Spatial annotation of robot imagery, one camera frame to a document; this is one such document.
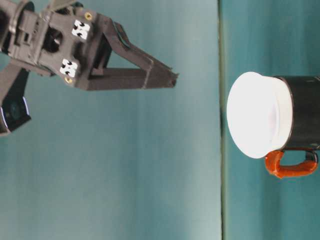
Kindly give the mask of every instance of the mug lid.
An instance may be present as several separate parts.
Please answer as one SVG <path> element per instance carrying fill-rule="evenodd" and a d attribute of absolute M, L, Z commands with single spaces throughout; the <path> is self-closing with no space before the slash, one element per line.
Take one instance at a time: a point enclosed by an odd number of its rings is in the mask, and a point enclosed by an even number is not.
<path fill-rule="evenodd" d="M 291 93 L 276 77 L 242 74 L 230 90 L 226 113 L 235 144 L 251 158 L 259 159 L 282 148 L 290 137 Z"/>

